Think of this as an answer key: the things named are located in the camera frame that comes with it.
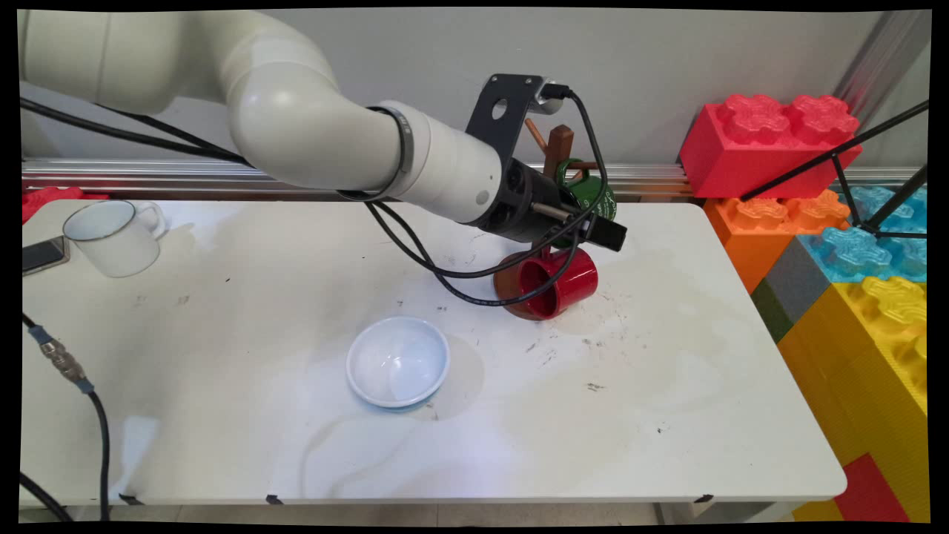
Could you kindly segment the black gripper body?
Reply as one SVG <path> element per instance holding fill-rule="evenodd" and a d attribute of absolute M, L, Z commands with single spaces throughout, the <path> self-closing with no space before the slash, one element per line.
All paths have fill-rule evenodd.
<path fill-rule="evenodd" d="M 570 215 L 577 215 L 582 210 L 576 196 L 565 186 L 517 159 L 511 159 L 495 201 L 486 214 L 486 232 L 529 245 L 549 239 L 565 223 L 535 212 L 532 209 L 535 203 Z"/>

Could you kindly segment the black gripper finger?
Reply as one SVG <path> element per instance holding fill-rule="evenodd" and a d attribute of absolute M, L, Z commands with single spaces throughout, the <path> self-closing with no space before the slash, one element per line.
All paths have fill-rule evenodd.
<path fill-rule="evenodd" d="M 627 227 L 607 217 L 590 215 L 586 226 L 586 242 L 612 252 L 621 252 L 626 241 Z"/>

